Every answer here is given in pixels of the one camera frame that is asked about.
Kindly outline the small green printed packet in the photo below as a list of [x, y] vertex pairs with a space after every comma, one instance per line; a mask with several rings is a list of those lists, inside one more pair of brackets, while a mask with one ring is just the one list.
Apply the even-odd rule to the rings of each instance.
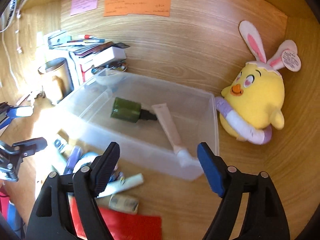
[[139, 200], [137, 198], [113, 194], [110, 198], [108, 208], [117, 212], [136, 215], [138, 213]]

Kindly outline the red fabric pouch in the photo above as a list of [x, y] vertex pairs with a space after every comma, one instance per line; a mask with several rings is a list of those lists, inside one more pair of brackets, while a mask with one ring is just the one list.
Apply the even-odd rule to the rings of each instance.
[[162, 219], [159, 216], [131, 215], [99, 207], [114, 239], [161, 240]]

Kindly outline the yellow chick plush toy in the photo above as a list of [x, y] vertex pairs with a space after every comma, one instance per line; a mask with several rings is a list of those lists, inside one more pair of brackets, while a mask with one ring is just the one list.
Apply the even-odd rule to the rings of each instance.
[[297, 72], [302, 64], [293, 40], [285, 40], [267, 59], [260, 34], [251, 22], [241, 21], [239, 32], [255, 60], [246, 62], [233, 83], [215, 98], [215, 107], [229, 135], [264, 145], [271, 140], [272, 128], [284, 127], [281, 108], [285, 87], [279, 70]]

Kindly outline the stack of books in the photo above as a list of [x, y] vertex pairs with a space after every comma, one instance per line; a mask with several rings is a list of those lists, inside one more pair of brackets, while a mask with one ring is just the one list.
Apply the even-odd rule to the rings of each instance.
[[90, 35], [71, 36], [69, 32], [63, 30], [48, 34], [46, 40], [48, 48], [52, 50], [52, 55], [67, 59], [74, 87], [82, 85], [93, 76], [91, 68], [85, 72], [82, 70], [79, 58], [99, 53], [110, 47], [118, 47], [124, 50], [129, 48], [127, 44], [122, 42], [107, 41], [104, 38]]

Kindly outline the pink sticky note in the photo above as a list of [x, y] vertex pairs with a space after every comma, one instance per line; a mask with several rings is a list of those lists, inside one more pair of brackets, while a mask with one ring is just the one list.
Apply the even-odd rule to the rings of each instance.
[[71, 0], [70, 15], [77, 15], [83, 12], [97, 9], [98, 0]]

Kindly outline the orange paper note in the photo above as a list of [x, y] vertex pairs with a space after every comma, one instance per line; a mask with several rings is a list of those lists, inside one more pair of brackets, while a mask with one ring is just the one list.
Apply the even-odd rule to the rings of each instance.
[[104, 17], [128, 14], [170, 16], [171, 0], [105, 0]]

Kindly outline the white small box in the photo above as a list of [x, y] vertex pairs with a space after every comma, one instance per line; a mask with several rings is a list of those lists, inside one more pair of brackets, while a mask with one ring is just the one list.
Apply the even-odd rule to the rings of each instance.
[[99, 53], [91, 54], [79, 58], [79, 64], [85, 72], [90, 68], [105, 66], [114, 61], [123, 61], [126, 59], [125, 50], [118, 47], [110, 47]]

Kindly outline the white long tube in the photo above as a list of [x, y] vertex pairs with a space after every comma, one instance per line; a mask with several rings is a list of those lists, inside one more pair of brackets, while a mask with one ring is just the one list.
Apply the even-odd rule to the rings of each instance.
[[107, 184], [103, 192], [99, 193], [97, 198], [104, 198], [110, 195], [127, 191], [144, 183], [144, 177], [141, 173], [127, 177], [123, 180], [116, 180]]

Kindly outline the pink cosmetic tube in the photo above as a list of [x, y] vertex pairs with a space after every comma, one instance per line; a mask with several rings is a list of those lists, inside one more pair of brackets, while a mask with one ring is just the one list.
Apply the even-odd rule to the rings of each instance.
[[183, 143], [177, 127], [174, 123], [172, 115], [167, 107], [166, 103], [160, 103], [157, 105], [152, 105], [152, 109], [157, 116], [164, 133], [166, 134], [174, 154], [178, 159], [181, 167], [193, 166], [200, 168], [200, 163], [195, 160], [189, 153], [187, 147]]

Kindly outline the brown cylindrical container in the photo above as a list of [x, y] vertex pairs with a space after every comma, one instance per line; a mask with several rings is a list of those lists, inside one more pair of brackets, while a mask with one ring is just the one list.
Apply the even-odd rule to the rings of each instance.
[[46, 98], [57, 105], [73, 90], [67, 59], [59, 57], [46, 62], [38, 69]]

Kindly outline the bowl of marbles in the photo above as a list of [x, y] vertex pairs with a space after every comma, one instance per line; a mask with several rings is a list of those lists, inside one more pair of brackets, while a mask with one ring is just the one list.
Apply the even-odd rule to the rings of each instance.
[[125, 61], [113, 61], [105, 66], [91, 68], [91, 73], [95, 75], [104, 69], [125, 72], [127, 70], [127, 66], [128, 64]]

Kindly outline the green pump bottle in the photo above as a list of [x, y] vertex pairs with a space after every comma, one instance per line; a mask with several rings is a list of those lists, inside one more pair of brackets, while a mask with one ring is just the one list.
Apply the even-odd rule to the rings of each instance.
[[111, 118], [136, 123], [138, 120], [157, 121], [157, 116], [142, 109], [141, 103], [116, 97], [111, 111]]

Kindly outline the clear plastic storage bin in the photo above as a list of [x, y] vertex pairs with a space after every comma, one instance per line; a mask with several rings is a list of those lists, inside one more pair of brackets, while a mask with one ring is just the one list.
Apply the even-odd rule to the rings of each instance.
[[[165, 104], [181, 138], [175, 150], [158, 120], [155, 105]], [[213, 94], [147, 76], [102, 70], [57, 106], [61, 129], [70, 138], [99, 150], [120, 146], [121, 159], [184, 180], [202, 173], [197, 146], [219, 152]]]

